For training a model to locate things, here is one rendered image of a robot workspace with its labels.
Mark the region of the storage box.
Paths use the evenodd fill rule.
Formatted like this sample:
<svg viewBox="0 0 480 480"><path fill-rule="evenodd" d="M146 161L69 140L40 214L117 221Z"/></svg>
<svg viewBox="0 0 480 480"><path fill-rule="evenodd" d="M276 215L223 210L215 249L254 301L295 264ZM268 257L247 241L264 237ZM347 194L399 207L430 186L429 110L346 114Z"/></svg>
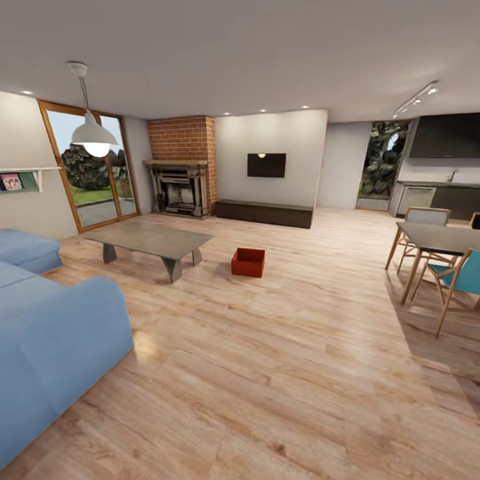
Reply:
<svg viewBox="0 0 480 480"><path fill-rule="evenodd" d="M231 274L262 278L265 250L238 247L231 260Z"/></svg>

